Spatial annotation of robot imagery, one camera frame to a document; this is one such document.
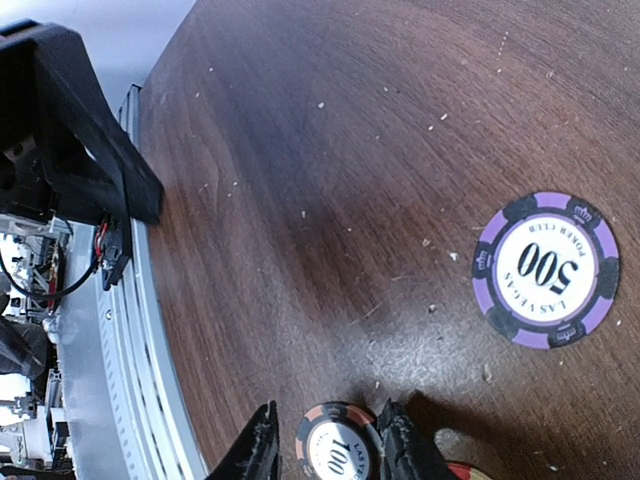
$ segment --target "purple poker chip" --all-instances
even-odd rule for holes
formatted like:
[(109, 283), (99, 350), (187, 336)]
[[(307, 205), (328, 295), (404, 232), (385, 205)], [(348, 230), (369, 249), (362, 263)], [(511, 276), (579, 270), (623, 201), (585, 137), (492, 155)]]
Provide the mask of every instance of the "purple poker chip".
[(473, 289), (482, 313), (531, 348), (576, 342), (602, 322), (620, 276), (616, 240), (582, 199), (540, 192), (500, 210), (480, 236)]

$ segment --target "wooden table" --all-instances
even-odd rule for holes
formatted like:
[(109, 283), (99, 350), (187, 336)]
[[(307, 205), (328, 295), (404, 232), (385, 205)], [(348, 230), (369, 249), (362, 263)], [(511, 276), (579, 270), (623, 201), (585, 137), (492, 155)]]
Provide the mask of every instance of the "wooden table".
[[(275, 399), (302, 478), (309, 407), (391, 397), (496, 480), (636, 477), (639, 25), (625, 0), (196, 4), (143, 89), (141, 142), (211, 466)], [(605, 322), (549, 352), (497, 334), (470, 281), (479, 229), (539, 190), (599, 207), (623, 259)]]

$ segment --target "black plastic bracket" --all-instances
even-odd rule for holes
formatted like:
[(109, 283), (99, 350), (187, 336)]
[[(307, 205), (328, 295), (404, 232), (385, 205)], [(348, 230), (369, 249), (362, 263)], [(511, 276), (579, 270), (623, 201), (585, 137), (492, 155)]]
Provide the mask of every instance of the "black plastic bracket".
[[(159, 222), (162, 184), (109, 110), (78, 33), (30, 20), (0, 29), (0, 125), (0, 211)], [(20, 198), (24, 184), (38, 202)]]
[(280, 434), (276, 402), (253, 414), (227, 455), (207, 480), (278, 480)]
[(403, 405), (387, 401), (378, 417), (385, 458), (385, 478), (458, 480), (433, 440), (415, 426)]

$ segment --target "red wire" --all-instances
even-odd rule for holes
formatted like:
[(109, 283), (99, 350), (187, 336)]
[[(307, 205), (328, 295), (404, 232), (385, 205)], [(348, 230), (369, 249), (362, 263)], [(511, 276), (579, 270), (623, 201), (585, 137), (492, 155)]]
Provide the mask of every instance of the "red wire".
[[(56, 288), (57, 287), (56, 280), (57, 280), (57, 278), (49, 280), (49, 293), (50, 294), (51, 293), (56, 293), (56, 289), (57, 289)], [(49, 300), (49, 302), (47, 302), (47, 307), (49, 308), (49, 310), (53, 310), (53, 307), (55, 307), (55, 305), (56, 305), (55, 300)]]
[(107, 222), (104, 222), (102, 224), (102, 226), (100, 227), (100, 230), (98, 231), (98, 234), (96, 235), (96, 239), (94, 242), (94, 247), (96, 250), (96, 255), (98, 256), (99, 259), (102, 259), (102, 242), (104, 241), (104, 236), (107, 234), (107, 229), (109, 228), (109, 224)]

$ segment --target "poker chip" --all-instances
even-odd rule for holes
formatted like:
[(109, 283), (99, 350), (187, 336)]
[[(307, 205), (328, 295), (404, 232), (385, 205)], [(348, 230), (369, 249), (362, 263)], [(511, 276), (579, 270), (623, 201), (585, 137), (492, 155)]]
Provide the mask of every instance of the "poker chip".
[(382, 441), (374, 417), (364, 410), (344, 402), (323, 403), (300, 422), (296, 456), (309, 478), (377, 479)]
[(449, 462), (449, 470), (451, 470), (460, 480), (491, 480), (491, 477), (486, 473), (482, 473), (480, 470), (469, 465), (462, 463)]
[(480, 236), (473, 288), (512, 342), (555, 348), (590, 334), (613, 305), (620, 256), (602, 214), (570, 195), (540, 192), (499, 211)]

